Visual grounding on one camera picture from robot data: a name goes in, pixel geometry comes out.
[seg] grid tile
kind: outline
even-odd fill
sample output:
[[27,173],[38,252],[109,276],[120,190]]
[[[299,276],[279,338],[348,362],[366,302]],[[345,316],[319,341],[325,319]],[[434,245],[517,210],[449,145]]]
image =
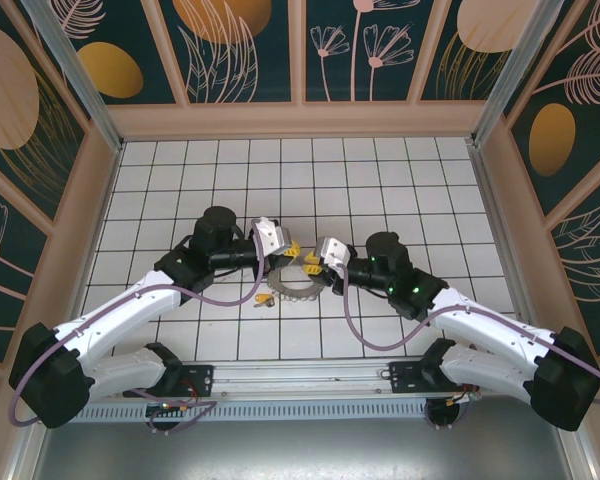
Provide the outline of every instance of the grid tile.
[[[513,314],[472,164],[459,149],[463,142],[320,138],[129,144],[84,308],[102,305],[139,280],[193,232],[205,209],[223,205],[236,212],[241,228],[260,216],[279,219],[305,247],[303,256],[317,236],[333,236],[355,244],[365,257],[371,234],[395,231],[416,267]],[[295,269],[283,272],[283,281],[299,287],[307,280]],[[204,293],[236,300],[252,286],[252,272],[242,271],[218,279]],[[270,290],[261,285],[258,292]],[[395,343],[415,328],[364,290],[352,288],[349,297],[354,325],[372,342]],[[157,336],[185,361],[404,355],[403,348],[363,350],[343,318],[342,301],[329,289],[316,301],[276,300],[273,308],[254,308],[253,299],[232,308],[190,300],[151,319],[114,353],[140,348]],[[441,335],[425,329],[406,353],[421,355]]]

